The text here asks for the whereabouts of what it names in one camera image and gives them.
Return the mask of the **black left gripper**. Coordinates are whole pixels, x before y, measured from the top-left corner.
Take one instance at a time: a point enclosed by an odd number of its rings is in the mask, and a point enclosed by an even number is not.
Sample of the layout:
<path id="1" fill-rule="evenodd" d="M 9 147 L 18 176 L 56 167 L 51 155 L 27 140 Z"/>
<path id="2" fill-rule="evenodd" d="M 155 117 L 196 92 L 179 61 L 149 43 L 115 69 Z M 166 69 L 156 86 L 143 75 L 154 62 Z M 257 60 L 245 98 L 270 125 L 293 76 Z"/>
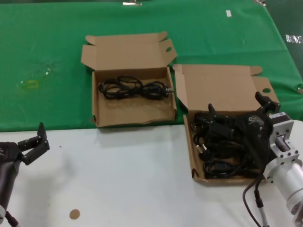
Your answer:
<path id="1" fill-rule="evenodd" d="M 23 149 L 32 149 L 22 156 Z M 18 143 L 0 143 L 0 205 L 8 206 L 21 161 L 33 163 L 50 149 L 44 124 L 39 124 L 35 137 Z"/>

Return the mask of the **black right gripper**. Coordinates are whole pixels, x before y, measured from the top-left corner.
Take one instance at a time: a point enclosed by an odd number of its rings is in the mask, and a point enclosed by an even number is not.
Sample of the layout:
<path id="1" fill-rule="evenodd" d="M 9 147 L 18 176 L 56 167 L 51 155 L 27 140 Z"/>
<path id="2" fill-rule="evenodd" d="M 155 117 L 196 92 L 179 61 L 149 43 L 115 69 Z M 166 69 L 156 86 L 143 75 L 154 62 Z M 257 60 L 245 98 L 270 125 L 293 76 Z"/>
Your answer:
<path id="1" fill-rule="evenodd" d="M 255 93 L 255 99 L 260 107 L 256 111 L 235 116 L 234 126 L 243 136 L 244 147 L 248 150 L 257 167 L 264 171 L 272 153 L 267 117 L 271 113 L 279 113 L 280 103 L 272 101 L 270 97 L 263 96 L 258 91 Z M 234 129 L 228 125 L 226 118 L 217 116 L 212 104 L 208 104 L 208 119 L 210 134 L 232 139 Z"/>

